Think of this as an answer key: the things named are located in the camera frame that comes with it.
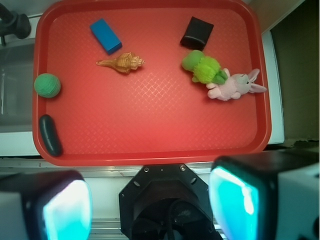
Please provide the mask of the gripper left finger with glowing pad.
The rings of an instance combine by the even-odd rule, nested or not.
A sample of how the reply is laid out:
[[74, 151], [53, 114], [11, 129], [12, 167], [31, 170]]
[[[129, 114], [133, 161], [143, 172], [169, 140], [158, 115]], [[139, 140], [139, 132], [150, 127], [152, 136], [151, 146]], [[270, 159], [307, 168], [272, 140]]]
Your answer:
[[0, 178], [2, 240], [87, 240], [92, 217], [90, 187], [75, 170]]

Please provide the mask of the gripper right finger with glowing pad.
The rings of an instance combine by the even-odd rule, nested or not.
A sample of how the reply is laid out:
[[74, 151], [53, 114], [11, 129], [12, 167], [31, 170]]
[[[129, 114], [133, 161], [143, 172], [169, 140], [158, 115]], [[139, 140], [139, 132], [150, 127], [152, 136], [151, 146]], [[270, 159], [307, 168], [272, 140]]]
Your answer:
[[208, 181], [212, 213], [229, 240], [317, 240], [320, 156], [300, 149], [221, 156]]

